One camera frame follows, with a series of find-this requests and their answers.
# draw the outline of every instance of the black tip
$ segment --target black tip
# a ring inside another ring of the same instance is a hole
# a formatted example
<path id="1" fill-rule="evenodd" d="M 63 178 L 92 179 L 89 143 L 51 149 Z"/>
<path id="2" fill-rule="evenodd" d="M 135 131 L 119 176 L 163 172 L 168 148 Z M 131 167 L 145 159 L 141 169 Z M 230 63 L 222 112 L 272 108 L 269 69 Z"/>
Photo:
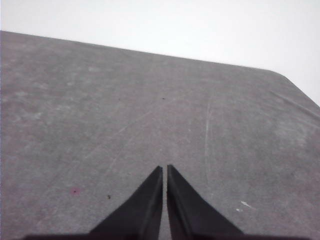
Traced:
<path id="1" fill-rule="evenodd" d="M 90 233 L 109 233 L 137 240 L 156 240 L 163 200 L 163 170 L 157 166 L 132 196 Z"/>
<path id="2" fill-rule="evenodd" d="M 167 166 L 167 207 L 173 240 L 243 234 L 209 205 L 173 165 Z"/>

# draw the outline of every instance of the gray surface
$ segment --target gray surface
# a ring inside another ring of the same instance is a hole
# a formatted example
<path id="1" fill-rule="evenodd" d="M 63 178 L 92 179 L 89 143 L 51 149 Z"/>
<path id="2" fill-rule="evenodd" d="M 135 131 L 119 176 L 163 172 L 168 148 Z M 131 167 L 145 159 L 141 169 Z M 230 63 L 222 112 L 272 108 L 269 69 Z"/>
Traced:
<path id="1" fill-rule="evenodd" d="M 86 233 L 166 164 L 246 233 L 320 239 L 320 108 L 275 72 L 1 32 L 1 110 L 1 239 Z"/>

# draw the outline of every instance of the scratch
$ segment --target scratch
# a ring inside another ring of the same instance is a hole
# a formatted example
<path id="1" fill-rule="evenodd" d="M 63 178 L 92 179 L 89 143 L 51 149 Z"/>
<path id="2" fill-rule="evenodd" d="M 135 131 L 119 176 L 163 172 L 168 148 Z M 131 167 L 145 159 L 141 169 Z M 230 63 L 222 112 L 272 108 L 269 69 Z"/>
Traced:
<path id="1" fill-rule="evenodd" d="M 206 108 L 206 125 L 205 125 L 205 139 L 204 139 L 204 167 L 205 167 L 205 177 L 206 184 L 209 188 L 209 163 L 208 163 L 208 132 L 209 132 L 209 123 L 210 123 L 210 107 L 211 107 L 211 98 L 208 100 Z"/>
<path id="2" fill-rule="evenodd" d="M 275 95 L 276 97 L 282 99 L 283 101 L 285 101 L 286 103 L 300 109 L 302 112 L 304 112 L 305 114 L 309 115 L 310 117 L 312 117 L 313 119 L 319 121 L 320 120 L 320 116 L 317 115 L 316 113 L 312 112 L 311 110 L 305 108 L 304 106 L 300 105 L 299 103 L 285 97 L 285 96 L 282 96 L 278 93 L 275 93 L 273 91 L 270 91 L 271 94 Z"/>
<path id="3" fill-rule="evenodd" d="M 254 210 L 257 210 L 255 207 L 253 206 L 250 206 L 248 203 L 246 203 L 245 201 L 241 201 L 240 203 L 242 203 L 243 205 L 245 205 L 246 207 L 248 208 L 251 208 L 251 209 L 254 209 Z"/>
<path id="4" fill-rule="evenodd" d="M 112 162 L 111 162 L 111 164 L 109 165 L 109 167 L 106 169 L 105 175 L 108 175 L 109 171 L 112 169 L 112 167 L 114 166 L 114 164 L 115 164 L 116 161 L 118 160 L 120 154 L 124 151 L 124 149 L 126 148 L 126 146 L 128 146 L 129 143 L 130 143 L 137 135 L 132 136 L 132 137 L 126 142 L 126 144 L 122 147 L 122 149 L 118 152 L 118 154 L 116 155 L 116 157 L 112 160 Z"/>
<path id="5" fill-rule="evenodd" d="M 149 114 L 153 113 L 153 112 L 157 112 L 159 111 L 161 108 L 165 107 L 166 105 L 177 101 L 179 99 L 181 99 L 182 97 L 184 97 L 186 94 L 183 94 L 177 98 L 173 98 L 172 100 L 156 107 L 156 108 L 152 108 L 151 110 L 147 111 L 146 113 L 144 113 L 143 115 L 137 117 L 135 120 L 133 120 L 132 122 L 130 122 L 129 124 L 127 124 L 126 126 L 124 126 L 123 128 L 121 128 L 119 131 L 117 131 L 116 133 L 114 133 L 113 135 L 107 137 L 108 140 L 113 139 L 115 136 L 117 136 L 118 134 L 122 133 L 124 130 L 126 130 L 128 127 L 136 124 L 137 122 L 141 121 L 143 118 L 145 118 L 146 116 L 148 116 Z M 97 145 L 94 149 L 92 149 L 84 158 L 87 159 L 89 156 L 91 156 L 100 146 L 105 145 L 106 143 L 103 141 L 101 142 L 101 144 Z"/>

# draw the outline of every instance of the white mark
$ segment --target white mark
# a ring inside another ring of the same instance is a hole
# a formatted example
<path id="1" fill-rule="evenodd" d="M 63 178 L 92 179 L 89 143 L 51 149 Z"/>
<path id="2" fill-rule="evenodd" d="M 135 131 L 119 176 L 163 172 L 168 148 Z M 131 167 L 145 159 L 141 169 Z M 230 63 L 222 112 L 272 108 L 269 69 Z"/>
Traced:
<path id="1" fill-rule="evenodd" d="M 210 123 L 210 100 L 208 100 L 207 108 L 206 108 L 206 124 L 205 124 L 205 139 L 204 139 L 204 167 L 205 167 L 205 177 L 206 184 L 209 187 L 209 163 L 208 163 L 208 131 L 209 131 L 209 123 Z"/>
<path id="2" fill-rule="evenodd" d="M 248 207 L 248 208 L 251 208 L 251 209 L 255 209 L 255 210 L 256 210 L 255 207 L 250 206 L 250 205 L 249 205 L 248 203 L 246 203 L 245 201 L 241 201 L 240 203 L 242 203 L 243 205 L 245 205 L 245 206 Z"/>

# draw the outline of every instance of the white wall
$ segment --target white wall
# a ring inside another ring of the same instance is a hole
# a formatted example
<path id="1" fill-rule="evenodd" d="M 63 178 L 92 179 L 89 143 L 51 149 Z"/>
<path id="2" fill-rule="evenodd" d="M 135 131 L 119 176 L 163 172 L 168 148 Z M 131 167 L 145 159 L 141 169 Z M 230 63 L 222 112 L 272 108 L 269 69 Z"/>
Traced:
<path id="1" fill-rule="evenodd" d="M 320 0 L 2 0 L 1 29 L 269 69 L 320 105 Z"/>

